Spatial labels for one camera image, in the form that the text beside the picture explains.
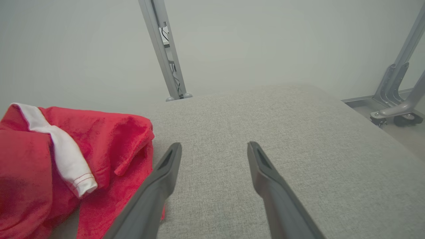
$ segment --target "gray upholstered cushion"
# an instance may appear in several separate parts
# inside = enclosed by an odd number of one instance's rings
[[[165,102],[140,112],[154,126],[154,163],[183,154],[158,238],[269,238],[252,186],[257,141],[328,239],[424,238],[425,165],[341,101],[283,85]]]

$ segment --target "fabric texture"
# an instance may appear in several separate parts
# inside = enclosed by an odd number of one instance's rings
[[[316,87],[194,96],[140,114],[155,126],[154,164],[172,143],[182,145],[158,239],[270,238],[249,141],[261,145],[327,239],[425,235],[424,163]],[[56,236],[71,235],[73,224]]]
[[[55,125],[50,125],[37,107],[19,103],[12,105],[20,108],[28,122],[29,131],[50,134],[58,172],[75,196],[81,198],[84,194],[93,192],[97,183],[78,145],[69,134]]]
[[[128,114],[39,110],[48,124],[75,141],[98,188],[79,200],[58,170],[57,140],[28,129],[49,126],[44,122],[37,127],[31,120],[28,125],[19,107],[12,105],[0,121],[0,238],[47,238],[78,204],[78,238],[102,238],[152,171],[152,125]]]

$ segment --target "caster wheel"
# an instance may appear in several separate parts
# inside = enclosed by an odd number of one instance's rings
[[[381,127],[383,124],[387,124],[386,118],[375,119],[375,118],[371,117],[371,120],[372,120],[372,123],[374,123],[378,127]]]
[[[413,114],[412,113],[412,115],[413,116],[415,116],[415,119],[414,120],[412,120],[413,121],[413,123],[416,125],[416,124],[420,124],[420,123],[422,123],[422,121],[423,121],[423,118],[422,117],[420,117],[419,115],[417,115],[417,114]]]
[[[411,125],[412,124],[411,121],[412,120],[406,119],[405,117],[401,115],[394,117],[394,124],[399,127]]]
[[[395,116],[394,117],[394,124],[399,126],[399,127],[403,127],[403,126],[408,126],[408,125],[415,125],[415,124],[420,124],[423,121],[423,118],[418,116],[417,114],[413,114],[412,115],[415,117],[414,119],[406,119],[405,117],[399,115],[399,116]]]

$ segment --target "red cloth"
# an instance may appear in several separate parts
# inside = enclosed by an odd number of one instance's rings
[[[152,124],[129,114],[39,108],[79,146],[98,188],[82,200],[60,177],[50,135],[28,131],[19,107],[0,121],[0,238],[47,238],[80,205],[77,238],[102,238],[152,171]]]

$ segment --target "white trim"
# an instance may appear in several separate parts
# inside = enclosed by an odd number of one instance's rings
[[[97,188],[97,183],[71,136],[59,127],[50,125],[37,107],[20,103],[12,105],[19,106],[30,131],[50,134],[59,174],[70,185],[74,194],[80,198],[85,193],[93,192]]]

